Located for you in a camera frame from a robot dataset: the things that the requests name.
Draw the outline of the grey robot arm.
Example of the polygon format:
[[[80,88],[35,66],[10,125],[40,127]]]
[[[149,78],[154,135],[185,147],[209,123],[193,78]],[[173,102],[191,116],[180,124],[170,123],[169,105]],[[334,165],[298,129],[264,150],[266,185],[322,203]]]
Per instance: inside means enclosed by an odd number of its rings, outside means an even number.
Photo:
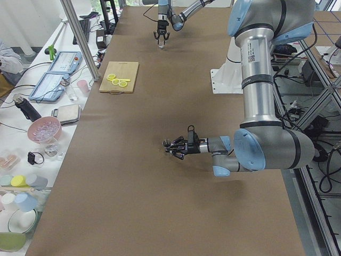
[[[153,35],[157,40],[158,47],[162,49],[170,36],[170,32],[167,31],[169,25],[172,25],[175,31],[180,31],[191,16],[212,2],[202,0],[194,1],[189,7],[179,14],[176,14],[172,6],[172,1],[152,1],[152,6],[143,13],[143,16],[157,23],[157,30],[153,32]],[[155,5],[158,5],[157,20],[147,16],[147,12]]]
[[[314,157],[313,142],[302,132],[284,129],[275,115],[270,49],[306,38],[313,28],[314,11],[314,1],[237,1],[228,34],[240,49],[245,119],[233,138],[201,139],[189,127],[186,138],[165,140],[165,151],[179,159],[211,153],[217,177],[307,165]]]

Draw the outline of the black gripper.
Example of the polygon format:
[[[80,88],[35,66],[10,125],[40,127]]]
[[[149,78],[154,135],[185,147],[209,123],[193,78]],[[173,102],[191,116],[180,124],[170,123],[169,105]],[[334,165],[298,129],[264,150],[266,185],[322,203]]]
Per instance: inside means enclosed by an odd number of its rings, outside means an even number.
[[[166,153],[170,153],[172,154],[172,156],[180,160],[184,160],[185,155],[201,154],[208,152],[208,142],[206,138],[204,139],[188,138],[187,140],[183,136],[179,136],[178,138],[172,141],[171,145],[172,146],[186,145],[185,151],[170,148],[165,149]]]
[[[159,36],[163,36],[163,45],[165,45],[166,42],[168,41],[170,32],[167,32],[167,26],[168,26],[167,20],[157,21],[157,31],[153,32],[153,35],[154,35],[155,40],[157,41],[157,44],[159,44]]]

